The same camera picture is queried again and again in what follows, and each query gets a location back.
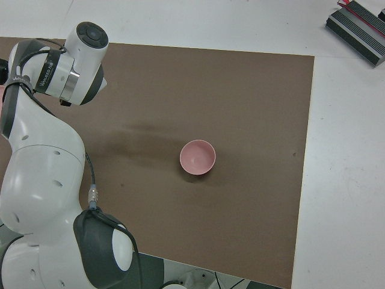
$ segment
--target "robot end effector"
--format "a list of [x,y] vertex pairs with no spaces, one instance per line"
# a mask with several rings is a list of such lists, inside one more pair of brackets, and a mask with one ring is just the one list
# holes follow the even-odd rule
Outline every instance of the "robot end effector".
[[106,86],[101,61],[108,37],[101,27],[80,23],[60,49],[41,41],[52,42],[25,40],[13,48],[9,63],[0,60],[0,85],[20,83],[22,76],[29,89],[56,97],[65,106],[86,104]]

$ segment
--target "cable connector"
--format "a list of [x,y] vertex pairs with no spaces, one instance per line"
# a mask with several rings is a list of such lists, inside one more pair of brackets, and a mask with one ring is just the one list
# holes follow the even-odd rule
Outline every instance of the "cable connector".
[[99,193],[97,192],[96,184],[90,186],[88,191],[88,207],[92,210],[96,209],[96,203],[99,200]]

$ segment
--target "white robotic arm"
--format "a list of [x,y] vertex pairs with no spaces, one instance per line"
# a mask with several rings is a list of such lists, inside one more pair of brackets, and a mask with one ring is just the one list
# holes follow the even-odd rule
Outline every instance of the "white robotic arm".
[[60,49],[25,40],[11,52],[0,131],[12,155],[0,218],[23,237],[2,257],[0,288],[108,288],[126,276],[133,243],[137,253],[125,227],[96,207],[95,184],[82,212],[84,144],[33,96],[46,93],[62,105],[91,101],[106,85],[100,62],[107,47],[104,30],[83,22]]

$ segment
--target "red wire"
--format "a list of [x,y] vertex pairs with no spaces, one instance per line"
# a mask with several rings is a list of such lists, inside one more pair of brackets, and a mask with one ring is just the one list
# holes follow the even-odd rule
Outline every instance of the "red wire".
[[374,27],[372,24],[370,24],[368,21],[364,20],[364,18],[362,18],[360,15],[358,15],[356,12],[353,11],[352,8],[350,8],[349,6],[343,4],[343,3],[340,3],[338,2],[337,3],[339,6],[343,7],[343,8],[346,8],[350,13],[356,15],[359,19],[361,19],[362,22],[364,22],[365,24],[367,24],[369,27],[371,27],[373,30],[375,30],[377,33],[379,33],[382,37],[385,38],[385,34],[382,33],[380,30],[378,30],[376,27]]

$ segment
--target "white table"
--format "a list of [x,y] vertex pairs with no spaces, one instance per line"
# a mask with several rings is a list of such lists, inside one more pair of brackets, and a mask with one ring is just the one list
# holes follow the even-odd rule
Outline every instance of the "white table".
[[66,38],[88,20],[111,42],[314,55],[292,288],[384,287],[385,64],[373,69],[324,28],[335,0],[0,0],[0,8],[0,36]]

